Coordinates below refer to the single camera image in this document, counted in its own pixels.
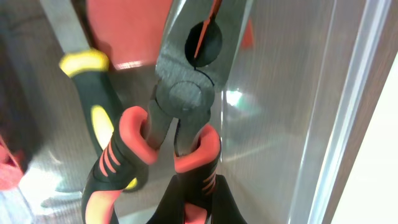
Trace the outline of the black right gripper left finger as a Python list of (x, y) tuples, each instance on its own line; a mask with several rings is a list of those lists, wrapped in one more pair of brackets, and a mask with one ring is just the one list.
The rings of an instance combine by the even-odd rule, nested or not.
[(184, 224), (184, 200), (182, 189), (174, 175), (147, 224)]

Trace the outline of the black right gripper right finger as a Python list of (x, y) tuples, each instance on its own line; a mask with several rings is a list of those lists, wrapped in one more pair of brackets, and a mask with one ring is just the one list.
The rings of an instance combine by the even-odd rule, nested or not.
[(206, 199), (208, 200), (207, 223), (247, 224), (223, 175), (211, 174), (206, 178)]

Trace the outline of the orange black needle-nose pliers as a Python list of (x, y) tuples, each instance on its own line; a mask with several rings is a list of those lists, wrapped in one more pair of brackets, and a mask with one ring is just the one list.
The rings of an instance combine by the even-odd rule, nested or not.
[(219, 174), (222, 153), (211, 109), (228, 81), (251, 6), (246, 0), (177, 1), (171, 8), (151, 99), (147, 108), (132, 106), (118, 115), (88, 176), (81, 203), (84, 223), (119, 221), (114, 206), (123, 188), (159, 159), (168, 136), (174, 138), (184, 223), (206, 223), (206, 178)]

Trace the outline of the orange scraper wooden handle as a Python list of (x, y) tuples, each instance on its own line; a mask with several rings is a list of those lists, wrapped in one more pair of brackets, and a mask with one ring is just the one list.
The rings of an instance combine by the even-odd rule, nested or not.
[(96, 46), (116, 70), (153, 65), (166, 20), (177, 1), (90, 0), (88, 21)]

